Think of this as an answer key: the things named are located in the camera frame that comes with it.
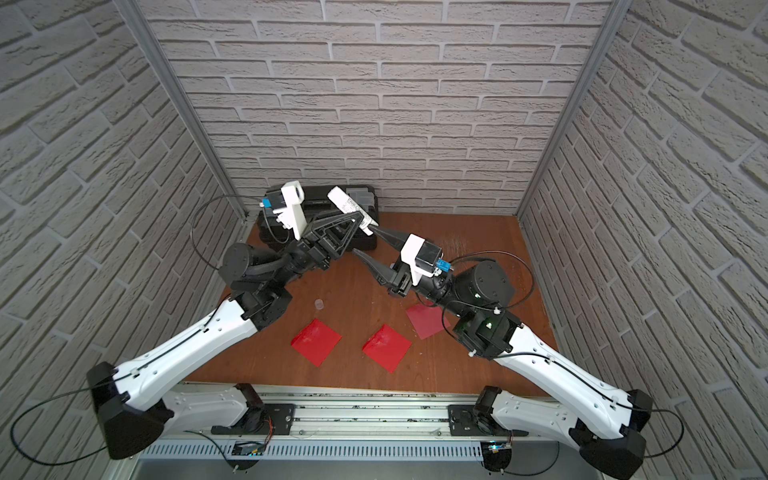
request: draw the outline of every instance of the black toolbox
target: black toolbox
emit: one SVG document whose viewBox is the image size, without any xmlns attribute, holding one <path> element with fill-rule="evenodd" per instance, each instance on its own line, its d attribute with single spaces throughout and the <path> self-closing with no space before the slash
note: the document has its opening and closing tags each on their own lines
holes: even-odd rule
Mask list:
<svg viewBox="0 0 768 480">
<path fill-rule="evenodd" d="M 336 208 L 328 198 L 328 192 L 330 192 L 336 185 L 318 185 L 315 187 L 302 187 L 304 190 L 304 201 L 301 203 L 301 208 L 304 211 L 304 217 L 309 224 L 312 218 L 317 214 L 332 214 L 331 212 L 340 214 L 341 211 Z M 279 190 L 282 185 L 277 187 L 271 187 L 267 189 L 267 192 L 273 192 Z M 359 204 L 362 209 L 366 211 L 376 222 L 379 221 L 379 198 L 376 196 L 376 192 L 373 187 L 369 185 L 339 185 L 339 188 L 344 190 L 345 193 L 350 194 L 349 190 L 367 190 L 373 196 L 372 204 Z M 264 223 L 264 212 L 266 211 L 266 221 L 274 232 L 274 237 L 270 233 L 269 229 Z M 256 219 L 256 225 L 259 227 L 259 238 L 261 241 L 267 244 L 269 248 L 280 252 L 293 238 L 293 230 L 286 230 L 283 225 L 277 221 L 277 215 L 272 212 L 271 208 L 261 209 L 259 216 Z M 376 235 L 366 235 L 365 232 L 358 229 L 355 232 L 352 241 L 349 242 L 349 246 L 346 251 L 356 248 L 359 250 L 373 250 L 376 248 Z"/>
</svg>

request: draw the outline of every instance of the red square sheet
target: red square sheet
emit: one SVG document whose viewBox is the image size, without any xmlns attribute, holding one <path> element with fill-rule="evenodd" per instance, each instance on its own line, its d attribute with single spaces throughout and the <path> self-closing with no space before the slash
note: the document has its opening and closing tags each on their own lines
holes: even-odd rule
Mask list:
<svg viewBox="0 0 768 480">
<path fill-rule="evenodd" d="M 325 323 L 314 319 L 291 340 L 290 345 L 314 366 L 320 366 L 339 340 L 341 335 Z"/>
<path fill-rule="evenodd" d="M 411 308 L 406 310 L 408 318 L 411 319 L 413 328 L 416 329 L 416 333 L 419 334 L 419 338 L 424 340 L 437 332 L 442 331 L 442 309 L 434 306 L 429 308 L 423 306 L 421 303 L 417 303 Z M 449 320 L 445 319 L 446 326 L 450 326 Z"/>
<path fill-rule="evenodd" d="M 411 348 L 410 341 L 389 325 L 384 325 L 362 346 L 362 351 L 384 367 L 387 372 L 392 373 L 409 348 Z"/>
</svg>

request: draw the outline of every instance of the black bracket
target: black bracket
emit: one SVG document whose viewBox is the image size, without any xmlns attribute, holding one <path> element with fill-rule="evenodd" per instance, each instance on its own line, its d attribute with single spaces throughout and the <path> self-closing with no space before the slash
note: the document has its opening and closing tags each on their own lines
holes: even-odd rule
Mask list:
<svg viewBox="0 0 768 480">
<path fill-rule="evenodd" d="M 411 290 L 411 267 L 400 258 L 395 262 L 394 269 L 390 268 L 369 254 L 354 248 L 352 252 L 368 267 L 376 282 L 385 286 L 392 296 L 406 296 Z"/>
<path fill-rule="evenodd" d="M 363 215 L 360 212 L 314 220 L 306 228 L 303 240 L 312 246 L 307 253 L 317 266 L 328 270 L 331 260 L 338 260 L 352 241 Z"/>
<path fill-rule="evenodd" d="M 502 428 L 490 416 L 475 410 L 474 405 L 449 405 L 448 421 L 451 437 L 516 437 L 528 436 L 523 430 Z"/>
<path fill-rule="evenodd" d="M 272 435 L 289 435 L 290 427 L 293 425 L 293 411 L 295 409 L 296 406 L 292 403 L 265 403 L 260 410 L 254 411 L 252 414 L 262 416 L 264 420 L 256 428 L 248 426 L 252 425 L 247 419 L 251 413 L 249 411 L 235 425 L 231 427 L 217 425 L 210 429 L 210 433 L 211 435 L 266 435 L 270 432 L 270 424 L 266 421 L 266 418 L 269 417 L 274 428 Z"/>
</svg>

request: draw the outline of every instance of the wooden floor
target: wooden floor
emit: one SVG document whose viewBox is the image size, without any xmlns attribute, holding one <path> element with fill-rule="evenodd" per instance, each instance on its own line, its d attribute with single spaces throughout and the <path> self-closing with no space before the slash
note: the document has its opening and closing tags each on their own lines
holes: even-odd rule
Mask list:
<svg viewBox="0 0 768 480">
<path fill-rule="evenodd" d="M 382 227 L 430 239 L 442 247 L 447 260 L 479 250 L 506 250 L 530 264 L 514 217 L 382 213 L 380 223 Z M 249 243 L 260 243 L 257 229 L 251 233 Z M 398 255 L 381 240 L 378 248 L 368 253 L 386 264 Z M 515 300 L 522 298 L 530 276 L 513 259 L 498 257 L 517 289 Z M 420 340 L 406 315 L 406 309 L 417 303 L 414 294 L 402 299 L 388 295 L 351 253 L 325 272 L 309 272 L 289 284 L 288 290 L 293 301 L 282 318 L 222 352 L 188 380 L 450 393 L 480 393 L 484 386 L 493 385 L 515 395 L 545 395 L 527 379 L 496 362 L 470 358 L 466 349 L 445 333 Z M 316 299 L 325 303 L 322 310 L 315 310 Z M 556 347 L 538 289 L 513 313 Z M 314 318 L 342 335 L 319 368 L 290 346 L 291 339 Z M 363 344 L 384 323 L 413 342 L 391 374 L 362 353 Z"/>
</svg>

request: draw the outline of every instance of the white brick wallpaper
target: white brick wallpaper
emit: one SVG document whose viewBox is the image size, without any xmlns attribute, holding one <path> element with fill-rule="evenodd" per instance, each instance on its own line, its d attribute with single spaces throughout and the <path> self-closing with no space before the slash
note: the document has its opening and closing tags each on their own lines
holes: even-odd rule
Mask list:
<svg viewBox="0 0 768 480">
<path fill-rule="evenodd" d="M 509 215 L 608 2 L 141 5 L 241 193 L 365 183 L 382 210 Z"/>
<path fill-rule="evenodd" d="M 635 0 L 522 218 L 558 345 L 685 419 L 648 478 L 768 472 L 766 15 Z"/>
<path fill-rule="evenodd" d="M 214 272 L 187 218 L 219 188 L 111 2 L 0 4 L 0 478 L 100 478 L 104 452 L 33 465 L 10 422 L 197 319 Z M 196 229 L 204 253 L 235 226 L 213 204 Z M 49 462 L 103 445 L 83 394 L 18 432 Z"/>
</svg>

